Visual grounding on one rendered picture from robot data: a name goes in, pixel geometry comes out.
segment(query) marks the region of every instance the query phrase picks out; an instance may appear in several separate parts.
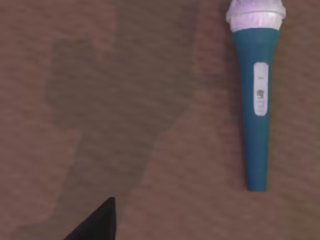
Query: black pointed object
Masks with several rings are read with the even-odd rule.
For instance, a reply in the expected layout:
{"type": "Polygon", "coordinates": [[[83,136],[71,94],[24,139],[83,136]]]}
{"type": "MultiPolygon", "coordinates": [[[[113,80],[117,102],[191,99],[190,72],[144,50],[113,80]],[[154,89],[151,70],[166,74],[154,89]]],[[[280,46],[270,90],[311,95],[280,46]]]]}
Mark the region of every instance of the black pointed object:
{"type": "Polygon", "coordinates": [[[115,240],[116,199],[110,197],[64,240],[115,240]]]}

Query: microphone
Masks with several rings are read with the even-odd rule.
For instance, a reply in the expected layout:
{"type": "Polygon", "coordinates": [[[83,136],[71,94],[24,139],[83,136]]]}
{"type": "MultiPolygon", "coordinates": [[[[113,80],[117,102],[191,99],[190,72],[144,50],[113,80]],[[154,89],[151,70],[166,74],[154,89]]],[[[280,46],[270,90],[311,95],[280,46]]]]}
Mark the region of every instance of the microphone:
{"type": "Polygon", "coordinates": [[[281,0],[232,0],[226,14],[240,66],[246,184],[267,190],[272,60],[286,9],[281,0]]]}

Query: white cap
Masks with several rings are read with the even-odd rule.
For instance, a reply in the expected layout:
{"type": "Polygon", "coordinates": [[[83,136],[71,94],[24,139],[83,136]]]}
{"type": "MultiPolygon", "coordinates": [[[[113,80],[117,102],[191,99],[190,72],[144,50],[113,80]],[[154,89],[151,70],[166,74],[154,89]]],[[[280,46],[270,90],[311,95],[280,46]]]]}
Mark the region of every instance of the white cap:
{"type": "Polygon", "coordinates": [[[285,17],[281,0],[232,0],[226,13],[233,32],[251,28],[279,30],[285,17]]]}

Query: brown surface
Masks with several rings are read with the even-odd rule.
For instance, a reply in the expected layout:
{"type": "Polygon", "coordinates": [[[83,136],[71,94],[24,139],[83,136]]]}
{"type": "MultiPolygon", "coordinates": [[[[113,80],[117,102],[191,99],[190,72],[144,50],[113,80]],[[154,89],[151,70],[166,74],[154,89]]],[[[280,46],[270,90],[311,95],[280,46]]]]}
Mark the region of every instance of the brown surface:
{"type": "Polygon", "coordinates": [[[320,2],[284,0],[267,193],[244,186],[228,4],[0,3],[1,240],[62,239],[109,195],[119,240],[319,239],[320,2]]]}

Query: label on microphone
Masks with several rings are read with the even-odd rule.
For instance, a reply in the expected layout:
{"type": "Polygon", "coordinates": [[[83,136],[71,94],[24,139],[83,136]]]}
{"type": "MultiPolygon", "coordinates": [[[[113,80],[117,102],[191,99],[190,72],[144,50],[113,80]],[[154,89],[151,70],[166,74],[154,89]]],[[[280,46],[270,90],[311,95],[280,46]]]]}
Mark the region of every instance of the label on microphone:
{"type": "Polygon", "coordinates": [[[256,62],[253,67],[253,107],[254,113],[263,117],[268,112],[269,65],[256,62]]]}

